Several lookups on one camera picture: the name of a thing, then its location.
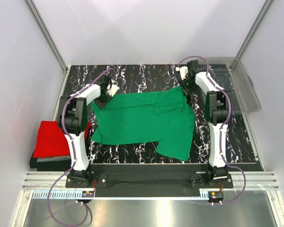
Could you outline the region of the green t shirt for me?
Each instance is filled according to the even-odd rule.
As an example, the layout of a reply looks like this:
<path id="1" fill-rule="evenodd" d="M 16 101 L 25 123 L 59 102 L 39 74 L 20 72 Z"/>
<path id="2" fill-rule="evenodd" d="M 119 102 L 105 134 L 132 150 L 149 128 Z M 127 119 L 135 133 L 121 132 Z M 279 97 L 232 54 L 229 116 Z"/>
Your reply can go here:
<path id="1" fill-rule="evenodd" d="M 92 140 L 103 145 L 157 142 L 157 153 L 188 161 L 195 113 L 183 89 L 116 94 L 101 109 L 92 103 L 98 127 Z"/>

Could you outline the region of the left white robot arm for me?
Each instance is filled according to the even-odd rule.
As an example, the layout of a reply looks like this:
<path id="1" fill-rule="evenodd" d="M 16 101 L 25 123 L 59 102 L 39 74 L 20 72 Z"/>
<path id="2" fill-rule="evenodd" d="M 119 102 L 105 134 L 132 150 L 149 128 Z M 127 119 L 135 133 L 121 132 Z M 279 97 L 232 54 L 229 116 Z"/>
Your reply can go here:
<path id="1" fill-rule="evenodd" d="M 88 105 L 95 103 L 103 109 L 114 96 L 112 79 L 104 76 L 87 84 L 73 95 L 63 95 L 59 100 L 57 125 L 67 140 L 71 153 L 69 175 L 82 187 L 92 184 L 93 176 L 89 170 L 89 160 L 85 145 L 85 130 L 88 127 Z"/>

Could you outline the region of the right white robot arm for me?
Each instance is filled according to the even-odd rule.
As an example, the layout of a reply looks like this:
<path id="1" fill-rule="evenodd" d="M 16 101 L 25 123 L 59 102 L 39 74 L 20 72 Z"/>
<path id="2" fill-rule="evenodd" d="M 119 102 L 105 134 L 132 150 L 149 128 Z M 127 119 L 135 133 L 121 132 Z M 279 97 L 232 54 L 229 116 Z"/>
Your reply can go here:
<path id="1" fill-rule="evenodd" d="M 226 165 L 226 132 L 231 117 L 231 103 L 228 93 L 212 78 L 209 65 L 201 69 L 197 60 L 185 66 L 176 66 L 180 74 L 180 85 L 186 95 L 199 87 L 206 95 L 204 114 L 210 129 L 210 156 L 205 173 L 205 182 L 217 187 L 228 177 Z"/>

